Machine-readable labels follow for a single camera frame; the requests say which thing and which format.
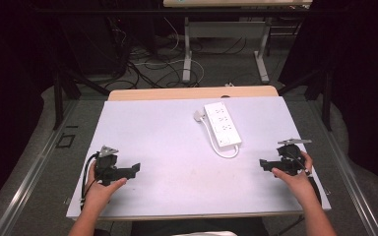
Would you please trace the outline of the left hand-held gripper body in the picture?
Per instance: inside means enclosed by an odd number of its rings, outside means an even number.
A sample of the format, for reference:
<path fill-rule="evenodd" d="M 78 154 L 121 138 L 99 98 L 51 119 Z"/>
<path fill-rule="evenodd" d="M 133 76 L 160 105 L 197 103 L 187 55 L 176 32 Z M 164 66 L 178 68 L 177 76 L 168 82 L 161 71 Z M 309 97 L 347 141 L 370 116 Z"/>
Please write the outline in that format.
<path fill-rule="evenodd" d="M 103 186 L 108 186 L 121 178 L 128 179 L 128 172 L 116 167 L 117 152 L 113 147 L 103 146 L 96 157 L 95 178 Z"/>

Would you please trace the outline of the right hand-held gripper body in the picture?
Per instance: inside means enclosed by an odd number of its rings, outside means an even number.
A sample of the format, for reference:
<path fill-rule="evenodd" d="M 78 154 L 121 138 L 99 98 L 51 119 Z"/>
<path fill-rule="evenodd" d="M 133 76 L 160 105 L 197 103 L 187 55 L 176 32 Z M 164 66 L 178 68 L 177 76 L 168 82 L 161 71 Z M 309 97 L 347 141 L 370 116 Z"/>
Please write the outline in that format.
<path fill-rule="evenodd" d="M 311 140 L 288 139 L 280 141 L 281 147 L 278 153 L 281 156 L 281 163 L 278 169 L 288 175 L 297 175 L 299 170 L 303 170 L 306 175 L 310 175 L 311 171 L 305 166 L 305 158 L 301 154 L 297 144 L 310 144 Z"/>

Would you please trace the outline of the person's right hand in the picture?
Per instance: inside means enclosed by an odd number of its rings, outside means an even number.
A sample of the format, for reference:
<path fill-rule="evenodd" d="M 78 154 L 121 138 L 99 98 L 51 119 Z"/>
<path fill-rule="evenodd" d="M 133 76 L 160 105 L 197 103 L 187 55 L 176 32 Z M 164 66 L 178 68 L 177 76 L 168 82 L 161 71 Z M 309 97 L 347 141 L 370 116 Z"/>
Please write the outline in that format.
<path fill-rule="evenodd" d="M 305 159 L 305 169 L 300 173 L 291 176 L 278 168 L 273 168 L 272 173 L 287 184 L 303 210 L 309 211 L 313 207 L 318 207 L 320 204 L 309 181 L 309 176 L 311 175 L 312 170 L 312 158 L 305 151 L 301 154 Z"/>

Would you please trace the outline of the person's left hand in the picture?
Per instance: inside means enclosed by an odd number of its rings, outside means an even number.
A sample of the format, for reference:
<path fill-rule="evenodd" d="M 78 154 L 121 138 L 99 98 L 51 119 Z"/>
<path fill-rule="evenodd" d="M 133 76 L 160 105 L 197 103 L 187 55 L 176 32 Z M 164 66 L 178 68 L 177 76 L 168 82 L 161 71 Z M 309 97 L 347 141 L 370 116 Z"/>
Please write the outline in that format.
<path fill-rule="evenodd" d="M 82 212 L 99 216 L 108 204 L 111 196 L 126 183 L 127 179 L 121 178 L 108 186 L 99 184 L 95 178 L 95 162 L 93 162 L 88 173 Z"/>

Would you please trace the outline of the white board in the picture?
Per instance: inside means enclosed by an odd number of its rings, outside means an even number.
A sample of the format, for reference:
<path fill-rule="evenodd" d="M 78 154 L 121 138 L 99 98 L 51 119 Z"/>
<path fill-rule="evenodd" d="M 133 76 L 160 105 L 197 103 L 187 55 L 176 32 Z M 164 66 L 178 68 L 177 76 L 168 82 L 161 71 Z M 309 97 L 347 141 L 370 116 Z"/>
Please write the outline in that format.
<path fill-rule="evenodd" d="M 136 177 L 110 199 L 103 220 L 238 217 L 299 213 L 286 184 L 262 169 L 283 140 L 298 135 L 279 96 L 224 100 L 241 137 L 239 150 L 213 151 L 193 118 L 205 99 L 107 101 L 89 152 L 118 149 L 117 164 L 140 164 Z"/>

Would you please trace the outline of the square floor socket cover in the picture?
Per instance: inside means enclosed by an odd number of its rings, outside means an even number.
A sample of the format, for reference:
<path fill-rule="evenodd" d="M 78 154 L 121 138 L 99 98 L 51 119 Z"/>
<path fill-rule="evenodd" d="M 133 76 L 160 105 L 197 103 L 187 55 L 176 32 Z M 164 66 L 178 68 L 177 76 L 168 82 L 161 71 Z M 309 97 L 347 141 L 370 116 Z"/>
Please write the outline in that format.
<path fill-rule="evenodd" d="M 56 147 L 57 148 L 69 148 L 73 141 L 75 140 L 76 136 L 75 135 L 66 135 L 62 134 L 60 139 L 58 140 Z"/>

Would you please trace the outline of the white power strip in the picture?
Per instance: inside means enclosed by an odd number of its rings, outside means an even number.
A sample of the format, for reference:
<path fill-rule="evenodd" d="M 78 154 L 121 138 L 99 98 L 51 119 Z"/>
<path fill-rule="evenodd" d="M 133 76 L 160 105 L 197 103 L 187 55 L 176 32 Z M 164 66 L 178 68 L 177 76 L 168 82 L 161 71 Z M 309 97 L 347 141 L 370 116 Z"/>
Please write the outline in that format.
<path fill-rule="evenodd" d="M 242 143 L 238 131 L 223 102 L 206 104 L 204 110 L 220 148 L 234 147 Z"/>

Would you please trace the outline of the black metal stand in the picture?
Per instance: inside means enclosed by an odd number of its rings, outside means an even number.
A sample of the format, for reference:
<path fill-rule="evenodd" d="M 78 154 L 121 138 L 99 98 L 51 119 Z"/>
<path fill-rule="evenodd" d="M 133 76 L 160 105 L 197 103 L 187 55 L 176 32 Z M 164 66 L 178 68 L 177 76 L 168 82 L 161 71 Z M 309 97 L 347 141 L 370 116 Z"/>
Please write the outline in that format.
<path fill-rule="evenodd" d="M 316 100 L 319 94 L 323 95 L 322 98 L 322 111 L 321 120 L 328 131 L 332 130 L 331 127 L 331 100 L 333 89 L 333 69 L 318 69 L 313 70 L 305 76 L 295 80 L 293 83 L 284 86 L 278 90 L 279 95 L 284 95 L 292 89 L 296 89 L 302 84 L 309 83 L 310 86 L 305 92 L 307 100 Z"/>
<path fill-rule="evenodd" d="M 77 100 L 82 95 L 77 83 L 84 84 L 102 95 L 108 96 L 110 91 L 102 88 L 85 76 L 73 71 L 72 69 L 61 67 L 52 71 L 53 90 L 54 90 L 54 107 L 55 107 L 55 123 L 54 130 L 57 130 L 64 121 L 63 94 L 70 99 Z"/>

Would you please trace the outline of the person's dark clothing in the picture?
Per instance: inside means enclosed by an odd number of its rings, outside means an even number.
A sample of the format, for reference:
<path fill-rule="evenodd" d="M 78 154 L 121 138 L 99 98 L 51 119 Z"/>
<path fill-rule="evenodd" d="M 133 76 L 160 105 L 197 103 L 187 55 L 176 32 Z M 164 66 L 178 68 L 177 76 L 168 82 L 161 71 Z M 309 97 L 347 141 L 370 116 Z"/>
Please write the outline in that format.
<path fill-rule="evenodd" d="M 237 236 L 269 236 L 261 217 L 135 221 L 131 236 L 172 236 L 229 231 Z"/>

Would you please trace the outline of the light wooden table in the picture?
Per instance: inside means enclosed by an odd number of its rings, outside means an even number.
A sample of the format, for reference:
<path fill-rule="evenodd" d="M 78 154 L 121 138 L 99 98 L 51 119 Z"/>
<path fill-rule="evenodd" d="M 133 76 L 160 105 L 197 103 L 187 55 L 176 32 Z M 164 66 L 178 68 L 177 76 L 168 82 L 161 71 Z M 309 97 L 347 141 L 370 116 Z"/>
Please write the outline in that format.
<path fill-rule="evenodd" d="M 108 101 L 197 99 L 249 96 L 278 96 L 272 86 L 214 87 L 214 88 L 147 88 L 117 89 L 110 93 Z"/>

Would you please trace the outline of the dark curtain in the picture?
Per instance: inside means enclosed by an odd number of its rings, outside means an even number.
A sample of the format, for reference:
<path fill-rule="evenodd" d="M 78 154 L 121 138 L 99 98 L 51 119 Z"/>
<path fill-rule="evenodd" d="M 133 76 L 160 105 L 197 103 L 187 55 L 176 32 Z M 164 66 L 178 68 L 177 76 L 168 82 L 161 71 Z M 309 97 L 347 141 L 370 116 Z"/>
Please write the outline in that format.
<path fill-rule="evenodd" d="M 52 86 L 22 0 L 0 0 L 0 190 L 24 152 Z"/>
<path fill-rule="evenodd" d="M 348 156 L 378 176 L 378 0 L 313 0 L 311 9 L 343 13 L 304 20 L 279 82 L 289 86 L 330 59 Z"/>

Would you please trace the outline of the desk with white legs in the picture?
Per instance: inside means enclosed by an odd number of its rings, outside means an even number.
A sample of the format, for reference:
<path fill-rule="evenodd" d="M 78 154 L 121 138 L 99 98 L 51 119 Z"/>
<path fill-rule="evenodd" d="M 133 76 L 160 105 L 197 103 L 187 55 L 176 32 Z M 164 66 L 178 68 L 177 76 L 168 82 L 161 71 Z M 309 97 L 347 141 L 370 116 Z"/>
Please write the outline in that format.
<path fill-rule="evenodd" d="M 163 6 L 173 10 L 291 10 L 293 7 L 308 8 L 313 0 L 163 0 Z M 254 52 L 254 58 L 259 73 L 259 80 L 267 85 L 270 82 L 263 60 L 267 41 L 270 37 L 271 17 L 261 17 L 260 21 L 198 21 L 184 18 L 185 57 L 182 81 L 188 83 L 191 79 L 192 38 L 258 38 L 259 48 Z"/>

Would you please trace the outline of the black horizontal bar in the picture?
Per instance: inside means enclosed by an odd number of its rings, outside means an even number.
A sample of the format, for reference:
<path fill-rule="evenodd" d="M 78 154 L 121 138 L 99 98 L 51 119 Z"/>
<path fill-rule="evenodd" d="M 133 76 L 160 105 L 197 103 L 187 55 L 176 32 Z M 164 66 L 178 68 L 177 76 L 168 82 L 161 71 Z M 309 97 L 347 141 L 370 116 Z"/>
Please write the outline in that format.
<path fill-rule="evenodd" d="M 125 16 L 198 16 L 198 15 L 242 15 L 242 16 L 275 16 L 275 15 L 332 15 L 342 14 L 347 11 L 343 9 L 325 10 L 253 10 L 253 9 L 159 9 L 159 10 L 66 10 L 66 9 L 34 9 L 41 14 L 56 15 L 125 15 Z"/>

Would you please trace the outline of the aluminium floor rail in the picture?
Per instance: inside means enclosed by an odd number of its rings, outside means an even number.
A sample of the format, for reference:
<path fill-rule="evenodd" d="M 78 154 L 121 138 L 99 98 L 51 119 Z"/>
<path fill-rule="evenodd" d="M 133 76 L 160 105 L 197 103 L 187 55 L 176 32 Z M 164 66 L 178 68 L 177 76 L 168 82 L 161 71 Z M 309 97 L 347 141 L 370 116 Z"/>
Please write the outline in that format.
<path fill-rule="evenodd" d="M 78 128 L 69 101 L 64 121 L 53 129 L 52 104 L 45 103 L 37 127 L 0 192 L 0 236 L 67 236 L 73 221 L 66 217 L 81 172 Z M 57 148 L 62 134 L 75 135 L 69 148 Z"/>
<path fill-rule="evenodd" d="M 307 104 L 312 111 L 313 117 L 320 127 L 320 130 L 328 141 L 328 145 L 334 156 L 334 162 L 337 165 L 351 201 L 353 202 L 368 236 L 378 236 L 378 222 L 376 217 L 356 181 L 355 174 L 351 169 L 345 153 L 341 150 L 334 134 L 331 131 L 328 131 L 326 125 L 323 123 L 321 118 L 322 110 L 318 107 L 316 101 L 308 101 Z"/>

